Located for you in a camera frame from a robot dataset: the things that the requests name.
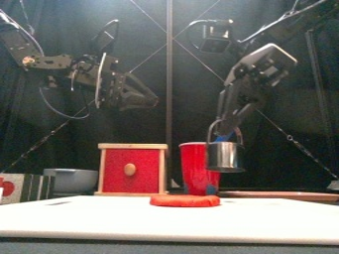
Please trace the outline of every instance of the black curtain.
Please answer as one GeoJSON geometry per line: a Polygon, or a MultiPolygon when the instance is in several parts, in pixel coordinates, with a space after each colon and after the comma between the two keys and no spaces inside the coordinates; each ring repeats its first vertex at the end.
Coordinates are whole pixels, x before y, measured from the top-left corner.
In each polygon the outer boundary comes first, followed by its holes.
{"type": "MultiPolygon", "coordinates": [[[[89,118],[69,121],[48,142],[11,168],[11,172],[35,174],[49,167],[97,170],[97,143],[165,143],[167,1],[35,0],[24,1],[24,4],[28,21],[19,1],[7,1],[0,8],[24,28],[31,23],[47,56],[69,54],[80,57],[91,53],[88,40],[109,20],[117,19],[120,33],[112,55],[120,59],[119,69],[133,70],[160,98],[153,109],[121,112],[91,106],[89,118]]],[[[173,132],[168,172],[179,185],[177,146],[205,140],[208,126],[216,117],[223,79],[236,63],[228,52],[220,55],[199,53],[185,37],[187,26],[196,19],[232,19],[235,38],[241,40],[273,22],[292,4],[293,0],[173,0],[173,132]]],[[[272,90],[261,110],[336,174],[337,159],[332,155],[339,150],[337,30],[337,19],[331,19],[315,31],[323,89],[319,90],[313,81],[307,42],[300,33],[281,46],[297,58],[297,68],[272,90]],[[319,94],[324,96],[324,103],[319,103],[319,94]]],[[[41,99],[39,88],[44,85],[44,74],[21,71],[2,46],[0,51],[0,158],[4,169],[67,119],[47,108],[41,99]]],[[[55,107],[69,114],[84,107],[79,91],[47,90],[45,96],[55,107]]],[[[84,96],[92,101],[91,91],[85,91],[84,96]]],[[[331,181],[327,172],[295,149],[259,114],[247,119],[241,130],[247,172],[224,174],[224,188],[325,188],[331,181]]]]}

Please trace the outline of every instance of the round knob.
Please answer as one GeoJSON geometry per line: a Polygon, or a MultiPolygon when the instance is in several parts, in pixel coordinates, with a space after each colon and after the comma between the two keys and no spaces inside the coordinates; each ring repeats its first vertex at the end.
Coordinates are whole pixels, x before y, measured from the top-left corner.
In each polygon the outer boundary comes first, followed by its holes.
{"type": "Polygon", "coordinates": [[[131,163],[125,164],[124,168],[123,168],[123,171],[124,171],[124,174],[131,177],[136,172],[135,165],[131,164],[131,163]]]}

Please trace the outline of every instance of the red cup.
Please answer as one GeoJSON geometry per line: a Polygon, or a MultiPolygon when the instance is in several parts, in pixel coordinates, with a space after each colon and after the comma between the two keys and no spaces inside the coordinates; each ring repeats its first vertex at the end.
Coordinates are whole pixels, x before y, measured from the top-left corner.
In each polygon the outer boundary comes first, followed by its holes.
{"type": "Polygon", "coordinates": [[[219,191],[220,173],[207,170],[207,144],[189,142],[180,144],[184,192],[207,195],[219,191]]]}

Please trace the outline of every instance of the wooden box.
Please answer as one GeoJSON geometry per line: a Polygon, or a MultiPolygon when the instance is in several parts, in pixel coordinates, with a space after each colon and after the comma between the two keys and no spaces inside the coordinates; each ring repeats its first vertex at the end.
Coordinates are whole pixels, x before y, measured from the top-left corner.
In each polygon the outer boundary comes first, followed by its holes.
{"type": "Polygon", "coordinates": [[[165,144],[99,144],[96,195],[165,193],[165,144]]]}

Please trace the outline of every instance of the cable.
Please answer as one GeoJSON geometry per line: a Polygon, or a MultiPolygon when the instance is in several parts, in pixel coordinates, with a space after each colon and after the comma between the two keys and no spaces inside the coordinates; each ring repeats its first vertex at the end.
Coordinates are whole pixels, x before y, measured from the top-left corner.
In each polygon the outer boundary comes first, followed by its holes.
{"type": "Polygon", "coordinates": [[[83,90],[81,90],[81,95],[83,95],[84,109],[85,109],[85,111],[87,111],[87,114],[85,114],[84,116],[81,116],[81,117],[71,116],[71,115],[67,115],[67,114],[64,114],[63,112],[60,112],[60,111],[51,105],[51,103],[48,102],[48,99],[47,99],[47,97],[45,97],[45,95],[44,95],[44,92],[43,92],[43,87],[40,87],[39,90],[40,90],[40,94],[41,94],[41,97],[43,97],[43,100],[44,100],[47,106],[49,107],[49,109],[51,109],[56,114],[61,115],[64,118],[67,118],[67,119],[69,119],[69,120],[84,120],[85,118],[88,118],[88,116],[89,116],[89,109],[88,109],[88,105],[87,105],[87,101],[85,101],[85,95],[84,95],[83,90]]]}

